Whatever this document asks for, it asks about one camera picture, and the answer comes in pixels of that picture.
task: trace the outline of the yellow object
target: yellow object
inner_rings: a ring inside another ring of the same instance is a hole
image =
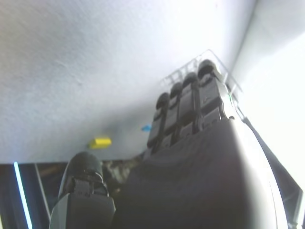
[[[91,149],[107,148],[111,144],[112,144],[111,139],[108,137],[95,138],[89,143],[89,148]]]

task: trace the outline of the light strip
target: light strip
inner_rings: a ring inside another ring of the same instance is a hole
[[[18,167],[17,162],[14,162],[14,168],[15,168],[19,193],[20,193],[20,197],[21,197],[21,201],[22,201],[22,205],[23,205],[23,211],[24,211],[24,214],[25,214],[25,219],[27,220],[28,228],[32,229],[32,222],[31,222],[31,218],[30,218],[30,213],[29,213],[29,209],[28,209],[28,205],[27,205],[27,200],[25,199],[23,185],[22,185],[21,176],[20,176],[20,171],[19,171],[19,167]]]

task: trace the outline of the yellow block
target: yellow block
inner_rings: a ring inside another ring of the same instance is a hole
[[[111,139],[108,137],[95,138],[89,143],[89,148],[100,149],[100,148],[107,148],[110,145],[111,145]]]

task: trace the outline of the robotic hand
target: robotic hand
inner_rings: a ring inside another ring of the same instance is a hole
[[[286,229],[270,165],[221,77],[205,60],[159,97],[148,149],[116,211],[98,160],[75,156],[50,229]]]

